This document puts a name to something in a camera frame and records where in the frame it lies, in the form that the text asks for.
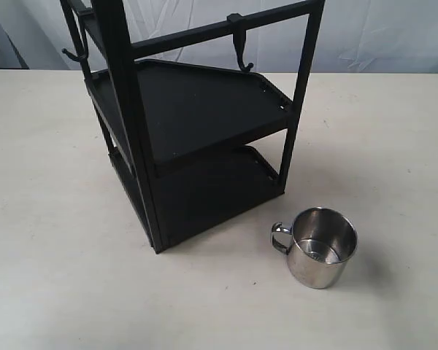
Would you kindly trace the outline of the black metal shelf rack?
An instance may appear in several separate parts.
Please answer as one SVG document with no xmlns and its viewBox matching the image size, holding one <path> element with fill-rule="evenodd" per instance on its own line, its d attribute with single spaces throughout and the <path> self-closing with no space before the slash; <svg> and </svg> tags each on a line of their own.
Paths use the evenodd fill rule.
<svg viewBox="0 0 438 350">
<path fill-rule="evenodd" d="M 323 1 L 245 18 L 251 29 L 305 16 L 292 96 L 240 71 L 225 19 L 132 42 L 121 1 L 92 1 L 79 63 L 109 159 L 161 253 L 285 192 Z"/>
</svg>

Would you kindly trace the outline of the stainless steel mug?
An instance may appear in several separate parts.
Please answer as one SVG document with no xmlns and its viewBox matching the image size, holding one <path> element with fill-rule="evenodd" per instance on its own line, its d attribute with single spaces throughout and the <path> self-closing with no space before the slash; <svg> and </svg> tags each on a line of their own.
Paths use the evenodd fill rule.
<svg viewBox="0 0 438 350">
<path fill-rule="evenodd" d="M 286 256 L 293 277 L 313 289 L 334 285 L 358 247 L 358 234 L 350 220 L 322 207 L 304 210 L 291 225 L 274 223 L 270 240 Z"/>
</svg>

